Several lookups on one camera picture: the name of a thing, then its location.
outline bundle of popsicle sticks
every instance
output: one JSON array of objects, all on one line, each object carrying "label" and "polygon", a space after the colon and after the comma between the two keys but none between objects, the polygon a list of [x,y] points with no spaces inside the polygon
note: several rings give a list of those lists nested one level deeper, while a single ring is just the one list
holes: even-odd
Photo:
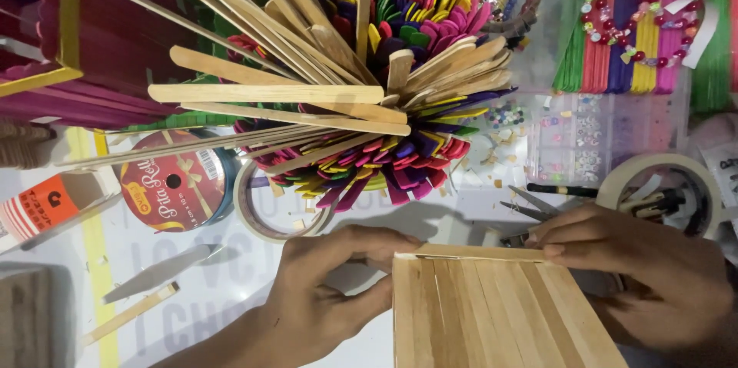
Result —
[{"label": "bundle of popsicle sticks", "polygon": [[540,250],[424,245],[392,262],[395,366],[626,368],[569,270]]},{"label": "bundle of popsicle sticks", "polygon": [[[435,57],[419,67],[415,64],[412,72],[410,49],[392,53],[383,88],[365,64],[373,0],[356,0],[355,49],[317,0],[270,0],[264,8],[252,0],[199,0],[258,43],[265,58],[149,0],[131,1],[261,66],[173,47],[175,64],[235,84],[152,85],[152,98],[185,109],[263,120],[254,121],[246,133],[189,144],[193,146],[139,149],[65,166],[90,168],[193,147],[240,146],[276,184],[299,185],[304,198],[323,194],[319,208],[345,190],[337,211],[350,207],[380,171],[398,205],[409,201],[408,192],[420,199],[438,188],[447,178],[442,169],[469,150],[469,143],[457,137],[477,129],[458,125],[459,119],[479,116],[488,109],[479,103],[513,91],[511,73],[505,69],[511,59],[505,39],[487,40],[473,33],[449,41]],[[300,103],[302,113],[234,104],[281,102]],[[303,126],[273,128],[275,122]]]}]

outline scissors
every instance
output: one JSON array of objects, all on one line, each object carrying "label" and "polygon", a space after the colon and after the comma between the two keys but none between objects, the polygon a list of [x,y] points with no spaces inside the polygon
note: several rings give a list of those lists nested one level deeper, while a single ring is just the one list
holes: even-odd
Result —
[{"label": "scissors", "polygon": [[538,220],[540,222],[548,221],[553,217],[556,217],[561,212],[555,207],[552,206],[550,203],[547,203],[540,198],[531,195],[525,191],[522,191],[521,189],[518,189],[515,186],[508,185],[508,188],[512,189],[513,192],[520,195],[522,199],[528,201],[531,205],[538,208],[540,211],[537,211],[535,209],[526,208],[524,206],[517,206],[511,203],[506,202],[500,202],[502,206],[506,206],[514,211],[518,211],[523,213],[524,215],[527,215],[530,218],[533,218],[534,220]]}]

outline left hand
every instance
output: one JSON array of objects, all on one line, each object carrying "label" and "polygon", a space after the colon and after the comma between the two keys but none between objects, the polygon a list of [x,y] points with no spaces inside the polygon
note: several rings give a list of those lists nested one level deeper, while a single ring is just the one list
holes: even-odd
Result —
[{"label": "left hand", "polygon": [[287,241],[266,304],[256,309],[256,326],[250,327],[259,332],[264,345],[275,348],[267,357],[269,366],[292,368],[317,361],[392,308],[390,274],[347,297],[323,284],[329,271],[361,260],[391,273],[395,252],[411,252],[420,244],[392,229],[361,225]]}]

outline masking tape roll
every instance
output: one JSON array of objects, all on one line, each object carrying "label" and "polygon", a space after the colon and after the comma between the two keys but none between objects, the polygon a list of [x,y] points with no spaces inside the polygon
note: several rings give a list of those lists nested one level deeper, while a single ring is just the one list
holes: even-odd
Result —
[{"label": "masking tape roll", "polygon": [[256,237],[267,242],[276,244],[284,244],[287,240],[295,237],[305,237],[317,235],[326,225],[328,217],[331,215],[333,206],[320,210],[318,216],[313,220],[313,224],[308,228],[295,233],[283,233],[282,231],[273,230],[267,227],[254,214],[251,200],[251,189],[249,188],[249,179],[256,171],[256,163],[248,161],[238,176],[235,178],[235,189],[233,191],[233,203],[235,205],[235,213],[238,219],[244,223],[244,226],[252,232]]},{"label": "masking tape roll", "polygon": [[597,194],[597,205],[617,211],[628,183],[644,170],[654,166],[667,166],[684,171],[707,195],[707,205],[700,223],[699,235],[712,239],[724,215],[720,201],[720,189],[705,166],[687,156],[663,153],[639,155],[628,159],[605,177]]}]

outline right hand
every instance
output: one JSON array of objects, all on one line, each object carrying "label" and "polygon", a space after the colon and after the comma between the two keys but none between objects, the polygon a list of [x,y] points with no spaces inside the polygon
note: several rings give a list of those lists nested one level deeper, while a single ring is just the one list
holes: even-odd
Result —
[{"label": "right hand", "polygon": [[618,343],[676,354],[715,343],[734,328],[727,326],[733,289],[713,241],[589,204],[531,229],[526,245],[568,268],[636,281],[633,289],[590,300]]}]

